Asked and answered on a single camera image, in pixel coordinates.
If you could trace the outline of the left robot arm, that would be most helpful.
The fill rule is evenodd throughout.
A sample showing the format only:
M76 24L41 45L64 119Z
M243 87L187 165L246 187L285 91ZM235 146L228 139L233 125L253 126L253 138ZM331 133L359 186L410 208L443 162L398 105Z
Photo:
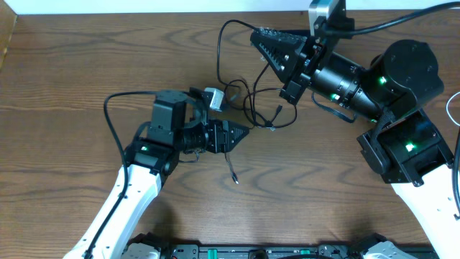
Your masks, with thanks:
M151 120L142 123L127 147L119 146L122 166L95 219L67 258L121 258L146 208L158 196L180 154L227 155L249 128L212 119L224 98L216 88L153 92Z

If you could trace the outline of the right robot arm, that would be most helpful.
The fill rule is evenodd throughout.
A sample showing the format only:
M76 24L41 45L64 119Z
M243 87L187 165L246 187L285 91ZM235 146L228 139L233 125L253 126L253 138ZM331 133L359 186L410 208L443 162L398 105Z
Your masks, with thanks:
M370 67L334 51L334 38L309 31L257 29L250 41L297 104L306 90L373 123L358 137L369 167L414 214L440 258L459 256L459 152L451 151L423 111L441 94L430 47L399 40Z

